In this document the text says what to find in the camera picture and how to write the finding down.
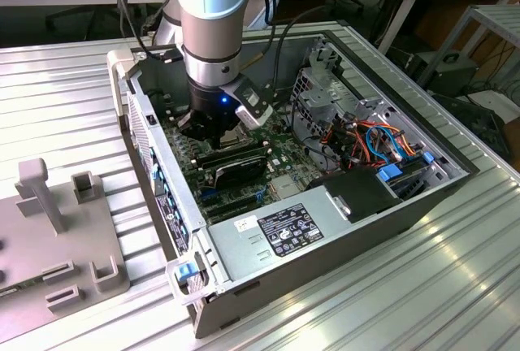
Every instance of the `power supply label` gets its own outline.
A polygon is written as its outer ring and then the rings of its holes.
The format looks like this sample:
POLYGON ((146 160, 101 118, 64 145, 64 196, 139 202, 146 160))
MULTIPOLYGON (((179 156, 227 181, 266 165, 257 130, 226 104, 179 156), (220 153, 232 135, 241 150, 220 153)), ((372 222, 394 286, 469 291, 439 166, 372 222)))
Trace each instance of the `power supply label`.
POLYGON ((318 225, 301 203, 259 219, 258 225, 280 257, 323 239, 318 225))

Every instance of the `white label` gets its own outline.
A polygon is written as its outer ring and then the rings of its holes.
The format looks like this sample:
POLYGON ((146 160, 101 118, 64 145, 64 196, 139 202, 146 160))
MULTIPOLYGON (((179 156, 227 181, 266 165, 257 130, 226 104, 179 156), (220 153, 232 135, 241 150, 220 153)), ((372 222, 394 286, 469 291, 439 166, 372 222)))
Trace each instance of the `white label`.
POLYGON ((245 219, 239 219, 238 221, 235 221, 235 227, 236 230, 239 233, 242 233, 244 231, 247 231, 248 229, 257 227, 257 216, 256 215, 250 215, 249 217, 246 217, 245 219))

